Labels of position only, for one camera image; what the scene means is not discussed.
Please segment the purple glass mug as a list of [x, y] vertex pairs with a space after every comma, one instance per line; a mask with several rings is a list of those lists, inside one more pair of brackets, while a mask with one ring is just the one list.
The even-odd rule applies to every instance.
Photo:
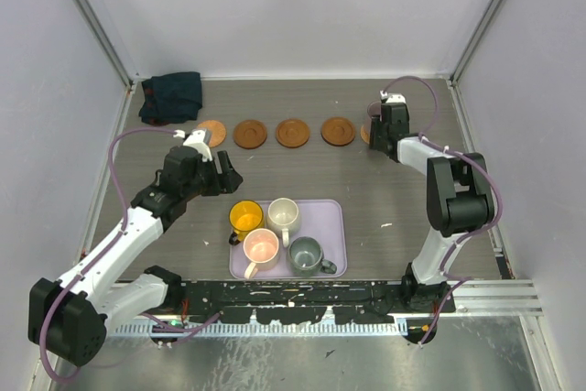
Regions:
[[374, 101], [367, 106], [366, 116], [364, 117], [364, 132], [370, 135], [372, 118], [379, 118], [381, 114], [381, 102]]

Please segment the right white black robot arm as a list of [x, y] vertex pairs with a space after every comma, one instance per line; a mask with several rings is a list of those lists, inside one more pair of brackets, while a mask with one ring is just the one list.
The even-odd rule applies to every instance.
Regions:
[[483, 155], [435, 147], [410, 131], [407, 104], [391, 96], [371, 116], [369, 148], [426, 179], [429, 233], [401, 278], [405, 307], [421, 312], [448, 291], [450, 267], [463, 246], [495, 219], [493, 190]]

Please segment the brown wooden coaster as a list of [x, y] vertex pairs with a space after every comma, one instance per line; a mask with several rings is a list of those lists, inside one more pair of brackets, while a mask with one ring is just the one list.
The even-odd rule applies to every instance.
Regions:
[[244, 149], [256, 149], [265, 143], [266, 138], [265, 124], [254, 119], [243, 120], [233, 130], [234, 143]]
[[276, 140], [282, 147], [302, 147], [309, 141], [309, 137], [309, 126], [297, 118], [283, 120], [276, 128]]
[[334, 147], [345, 147], [355, 139], [356, 131], [349, 119], [334, 116], [322, 124], [320, 134], [327, 144]]

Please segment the woven rattan coaster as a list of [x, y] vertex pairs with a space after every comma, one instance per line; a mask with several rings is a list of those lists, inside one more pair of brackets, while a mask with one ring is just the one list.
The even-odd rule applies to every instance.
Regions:
[[369, 144], [370, 143], [370, 135], [365, 130], [365, 127], [363, 125], [361, 126], [361, 139], [365, 142], [365, 144]]
[[218, 120], [205, 120], [197, 125], [198, 129], [206, 129], [211, 133], [209, 147], [218, 147], [226, 138], [227, 130], [225, 125]]

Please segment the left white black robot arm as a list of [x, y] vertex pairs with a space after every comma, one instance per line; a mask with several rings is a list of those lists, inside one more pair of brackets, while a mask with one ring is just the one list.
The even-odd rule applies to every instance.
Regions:
[[132, 199], [120, 223], [75, 267], [57, 280], [41, 278], [29, 292], [27, 337], [81, 367], [101, 349], [110, 331], [158, 309], [172, 314], [183, 303], [179, 275], [151, 266], [120, 289], [113, 284], [129, 265], [187, 210], [193, 198], [235, 192], [243, 177], [229, 155], [173, 147], [155, 180]]

